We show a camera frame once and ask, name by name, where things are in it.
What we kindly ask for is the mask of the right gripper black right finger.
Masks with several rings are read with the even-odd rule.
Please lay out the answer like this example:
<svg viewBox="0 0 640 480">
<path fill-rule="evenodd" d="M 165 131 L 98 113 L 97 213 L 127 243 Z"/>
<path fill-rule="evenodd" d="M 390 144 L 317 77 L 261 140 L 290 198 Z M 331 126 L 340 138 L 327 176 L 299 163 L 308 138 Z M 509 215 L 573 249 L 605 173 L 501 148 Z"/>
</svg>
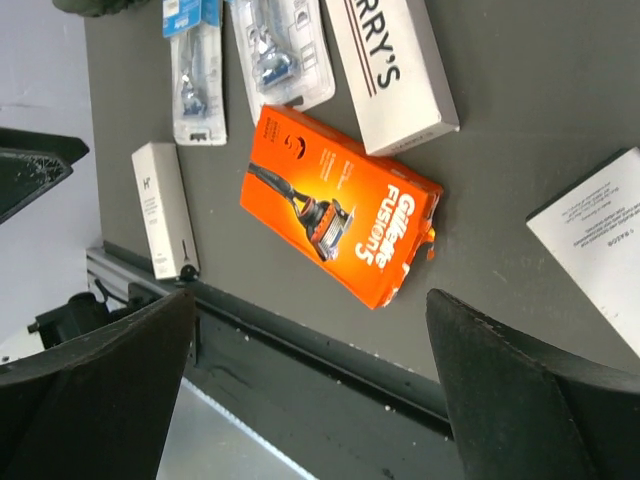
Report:
<svg viewBox="0 0 640 480">
<path fill-rule="evenodd" d="M 636 479 L 639 377 L 431 290 L 426 324 L 468 479 Z"/>
</svg>

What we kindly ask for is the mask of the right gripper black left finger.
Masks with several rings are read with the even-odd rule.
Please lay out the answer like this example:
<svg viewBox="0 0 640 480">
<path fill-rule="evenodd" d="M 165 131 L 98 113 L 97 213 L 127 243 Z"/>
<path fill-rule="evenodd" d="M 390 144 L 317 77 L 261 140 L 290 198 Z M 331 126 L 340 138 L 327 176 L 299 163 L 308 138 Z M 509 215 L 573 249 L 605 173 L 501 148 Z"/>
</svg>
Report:
<svg viewBox="0 0 640 480">
<path fill-rule="evenodd" d="M 194 324 L 178 290 L 2 365 L 2 478 L 155 478 Z"/>
</svg>

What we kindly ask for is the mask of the orange Gillette Fusion5 box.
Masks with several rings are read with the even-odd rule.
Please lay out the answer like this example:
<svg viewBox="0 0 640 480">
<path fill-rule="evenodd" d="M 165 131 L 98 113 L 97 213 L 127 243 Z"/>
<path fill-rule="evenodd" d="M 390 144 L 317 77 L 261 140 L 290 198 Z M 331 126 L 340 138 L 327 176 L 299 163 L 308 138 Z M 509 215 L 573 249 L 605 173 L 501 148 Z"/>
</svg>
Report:
<svg viewBox="0 0 640 480">
<path fill-rule="evenodd" d="M 285 106 L 255 128 L 240 204 L 370 309 L 387 306 L 435 243 L 444 189 Z"/>
</svg>

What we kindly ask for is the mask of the blue razor blister pack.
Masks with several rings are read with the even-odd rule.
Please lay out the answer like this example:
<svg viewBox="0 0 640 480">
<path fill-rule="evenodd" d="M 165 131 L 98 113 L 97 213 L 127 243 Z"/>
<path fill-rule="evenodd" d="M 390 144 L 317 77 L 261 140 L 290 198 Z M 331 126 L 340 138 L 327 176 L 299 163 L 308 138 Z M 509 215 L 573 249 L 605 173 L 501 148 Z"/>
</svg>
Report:
<svg viewBox="0 0 640 480">
<path fill-rule="evenodd" d="M 170 43 L 173 136 L 182 146 L 227 143 L 222 76 L 222 3 L 164 0 Z"/>
<path fill-rule="evenodd" d="M 228 3 L 252 120 L 265 105 L 304 112 L 333 98 L 335 78 L 317 0 Z"/>
</svg>

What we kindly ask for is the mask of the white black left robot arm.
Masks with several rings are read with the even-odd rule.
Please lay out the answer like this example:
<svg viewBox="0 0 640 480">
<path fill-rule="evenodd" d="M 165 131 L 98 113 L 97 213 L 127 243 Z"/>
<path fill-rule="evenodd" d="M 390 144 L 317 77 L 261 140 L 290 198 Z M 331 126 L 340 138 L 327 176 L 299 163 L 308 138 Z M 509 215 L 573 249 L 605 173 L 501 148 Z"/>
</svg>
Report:
<svg viewBox="0 0 640 480">
<path fill-rule="evenodd" d="M 77 137 L 1 128 L 1 223 L 47 193 L 90 152 Z"/>
</svg>

